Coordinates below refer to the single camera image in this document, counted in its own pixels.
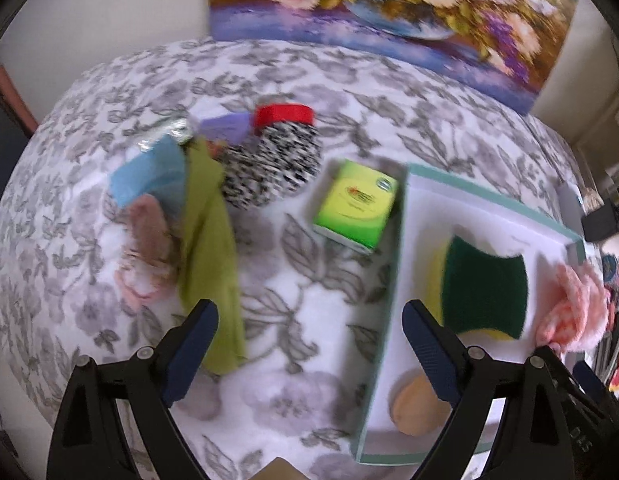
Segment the round beige makeup sponge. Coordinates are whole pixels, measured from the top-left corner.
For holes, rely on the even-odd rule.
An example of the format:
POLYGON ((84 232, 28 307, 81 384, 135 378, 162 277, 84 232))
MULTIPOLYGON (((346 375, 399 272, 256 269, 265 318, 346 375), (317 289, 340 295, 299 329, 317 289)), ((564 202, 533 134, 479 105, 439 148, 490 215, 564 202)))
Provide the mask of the round beige makeup sponge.
POLYGON ((391 406, 392 422, 398 431, 412 437, 422 437, 442 427, 449 413, 451 405, 439 400, 424 374, 406 385, 391 406))

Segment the leopard print scrunchie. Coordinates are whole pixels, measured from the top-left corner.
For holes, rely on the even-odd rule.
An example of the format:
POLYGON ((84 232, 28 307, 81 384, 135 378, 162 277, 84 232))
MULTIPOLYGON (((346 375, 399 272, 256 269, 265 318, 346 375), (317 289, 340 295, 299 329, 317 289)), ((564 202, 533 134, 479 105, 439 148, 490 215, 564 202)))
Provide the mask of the leopard print scrunchie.
POLYGON ((254 140, 226 148, 220 163, 225 200, 240 209, 264 207, 300 193, 318 177, 323 144, 314 126, 275 122, 254 140))

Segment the green tissue pack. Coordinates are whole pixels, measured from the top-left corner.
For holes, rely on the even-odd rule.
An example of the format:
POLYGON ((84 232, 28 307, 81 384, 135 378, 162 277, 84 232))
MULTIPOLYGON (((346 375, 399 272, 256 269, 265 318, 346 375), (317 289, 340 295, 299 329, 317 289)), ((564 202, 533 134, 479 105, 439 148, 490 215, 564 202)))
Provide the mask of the green tissue pack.
POLYGON ((313 220, 314 230, 355 252, 378 247, 398 192, 398 180, 343 160, 313 220))

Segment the dark tv cabinet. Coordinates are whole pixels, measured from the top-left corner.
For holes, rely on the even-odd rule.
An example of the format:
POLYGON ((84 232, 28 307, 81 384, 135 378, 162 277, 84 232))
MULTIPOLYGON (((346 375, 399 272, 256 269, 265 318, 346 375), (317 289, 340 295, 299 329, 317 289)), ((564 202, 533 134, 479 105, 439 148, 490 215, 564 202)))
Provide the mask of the dark tv cabinet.
POLYGON ((0 66, 0 199, 38 122, 0 66))

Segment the pink patterned fabric bundle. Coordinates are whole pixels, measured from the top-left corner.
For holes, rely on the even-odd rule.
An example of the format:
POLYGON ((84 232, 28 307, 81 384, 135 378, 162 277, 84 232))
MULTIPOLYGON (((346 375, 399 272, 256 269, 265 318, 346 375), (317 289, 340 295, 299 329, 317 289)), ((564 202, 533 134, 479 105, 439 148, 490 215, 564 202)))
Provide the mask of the pink patterned fabric bundle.
POLYGON ((125 309, 136 315, 172 294, 178 247, 159 201, 139 196, 126 208, 126 242, 114 281, 125 309))

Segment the white teal tray box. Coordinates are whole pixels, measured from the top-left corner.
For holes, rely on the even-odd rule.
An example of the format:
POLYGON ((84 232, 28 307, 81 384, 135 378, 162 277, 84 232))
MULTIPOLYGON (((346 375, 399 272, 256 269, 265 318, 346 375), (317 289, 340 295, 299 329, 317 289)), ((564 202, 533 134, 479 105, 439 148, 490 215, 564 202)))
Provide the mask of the white teal tray box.
POLYGON ((582 237, 562 223, 469 180, 411 164, 403 186, 391 303, 352 443, 358 463, 418 464, 439 430, 407 436, 392 408, 424 372, 403 330, 405 304, 421 300, 470 346, 523 362, 539 321, 559 301, 560 263, 585 259, 582 237))

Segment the black power adapter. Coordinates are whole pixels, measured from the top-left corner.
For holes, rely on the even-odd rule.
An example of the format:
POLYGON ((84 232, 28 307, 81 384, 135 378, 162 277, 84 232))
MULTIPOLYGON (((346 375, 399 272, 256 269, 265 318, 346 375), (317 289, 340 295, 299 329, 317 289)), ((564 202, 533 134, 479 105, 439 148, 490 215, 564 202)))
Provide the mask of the black power adapter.
POLYGON ((583 237, 588 243, 601 243, 619 232, 619 216, 611 200, 582 218, 583 237))

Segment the grey floral blanket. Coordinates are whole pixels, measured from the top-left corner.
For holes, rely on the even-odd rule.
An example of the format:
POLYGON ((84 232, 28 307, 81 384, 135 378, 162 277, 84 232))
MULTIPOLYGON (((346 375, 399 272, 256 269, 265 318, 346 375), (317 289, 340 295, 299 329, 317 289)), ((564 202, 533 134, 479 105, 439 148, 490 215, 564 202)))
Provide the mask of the grey floral blanket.
POLYGON ((323 172, 304 190, 230 214, 248 356, 203 370, 173 414, 214 479, 247 479, 282 457, 313 479, 406 479, 357 464, 358 422, 390 292, 393 236, 364 256, 311 226, 340 162, 399 174, 420 162, 550 218, 558 186, 581 183, 571 148, 458 82, 352 50, 285 41, 165 44, 101 63, 55 100, 0 200, 0 348, 20 392, 53 422, 79 356, 125 360, 185 310, 176 297, 132 312, 114 273, 124 214, 111 174, 150 126, 299 102, 315 110, 323 172))

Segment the floral painting canvas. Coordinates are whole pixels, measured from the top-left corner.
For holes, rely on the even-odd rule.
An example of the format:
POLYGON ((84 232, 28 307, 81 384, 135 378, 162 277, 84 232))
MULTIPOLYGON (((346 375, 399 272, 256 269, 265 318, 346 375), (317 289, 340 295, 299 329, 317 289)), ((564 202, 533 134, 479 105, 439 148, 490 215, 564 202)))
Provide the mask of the floral painting canvas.
POLYGON ((218 40, 330 44, 396 58, 528 112, 577 0, 209 0, 218 40))

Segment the silver wrapped packet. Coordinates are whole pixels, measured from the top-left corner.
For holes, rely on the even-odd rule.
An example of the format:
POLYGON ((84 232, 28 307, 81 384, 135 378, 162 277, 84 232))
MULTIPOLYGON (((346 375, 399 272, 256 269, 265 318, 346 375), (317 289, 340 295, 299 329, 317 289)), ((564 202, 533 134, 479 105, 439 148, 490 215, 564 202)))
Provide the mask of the silver wrapped packet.
POLYGON ((187 116, 165 117, 150 125, 140 136, 139 150, 148 152, 165 136, 178 145, 187 144, 195 135, 187 116))

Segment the blue face mask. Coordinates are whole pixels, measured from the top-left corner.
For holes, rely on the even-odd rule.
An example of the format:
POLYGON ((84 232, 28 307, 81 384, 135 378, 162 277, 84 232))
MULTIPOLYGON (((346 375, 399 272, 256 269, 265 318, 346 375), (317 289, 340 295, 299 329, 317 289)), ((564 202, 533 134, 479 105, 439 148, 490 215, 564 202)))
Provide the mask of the blue face mask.
POLYGON ((119 208, 149 194, 165 214, 179 217, 185 205, 186 169, 183 150, 170 136, 162 136, 149 151, 141 152, 113 172, 110 194, 119 208))

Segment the purple tissue pack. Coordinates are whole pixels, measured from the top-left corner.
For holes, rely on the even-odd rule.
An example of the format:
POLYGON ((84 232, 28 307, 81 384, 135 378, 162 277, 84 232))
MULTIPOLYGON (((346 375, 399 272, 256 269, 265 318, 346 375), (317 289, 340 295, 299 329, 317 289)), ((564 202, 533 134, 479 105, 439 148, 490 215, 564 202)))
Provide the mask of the purple tissue pack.
POLYGON ((211 142, 239 145, 253 131, 250 112, 230 113, 218 117, 200 119, 196 125, 196 135, 211 142))

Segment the pink white fuzzy sock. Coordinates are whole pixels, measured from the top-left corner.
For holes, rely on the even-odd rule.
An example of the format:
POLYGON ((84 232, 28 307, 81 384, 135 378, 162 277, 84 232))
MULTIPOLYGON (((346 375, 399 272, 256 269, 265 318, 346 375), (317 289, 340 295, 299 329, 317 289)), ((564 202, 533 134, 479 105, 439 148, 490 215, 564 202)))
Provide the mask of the pink white fuzzy sock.
POLYGON ((600 273, 589 260, 556 265, 561 298, 538 323, 535 344, 558 354, 593 350, 608 326, 608 300, 600 273))

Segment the green yellow scrub sponge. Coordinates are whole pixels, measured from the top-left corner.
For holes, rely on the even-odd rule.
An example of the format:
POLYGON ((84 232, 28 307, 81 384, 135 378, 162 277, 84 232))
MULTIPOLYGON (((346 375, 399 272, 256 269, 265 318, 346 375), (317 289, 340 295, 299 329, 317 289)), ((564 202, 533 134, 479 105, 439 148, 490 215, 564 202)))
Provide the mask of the green yellow scrub sponge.
POLYGON ((529 281, 521 255, 495 256, 455 235, 434 252, 423 303, 455 334, 521 337, 529 281))

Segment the lime green cloth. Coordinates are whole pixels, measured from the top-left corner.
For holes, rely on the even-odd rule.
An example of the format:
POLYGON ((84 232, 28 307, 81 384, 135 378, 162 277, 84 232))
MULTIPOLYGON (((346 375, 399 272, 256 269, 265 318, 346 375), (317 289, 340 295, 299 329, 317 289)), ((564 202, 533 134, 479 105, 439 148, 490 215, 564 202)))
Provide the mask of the lime green cloth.
POLYGON ((213 374, 226 375, 247 359, 247 350, 235 235, 222 193, 225 176, 206 142, 192 142, 186 158, 178 292, 186 310, 201 299, 211 300, 218 308, 218 330, 203 366, 213 374))

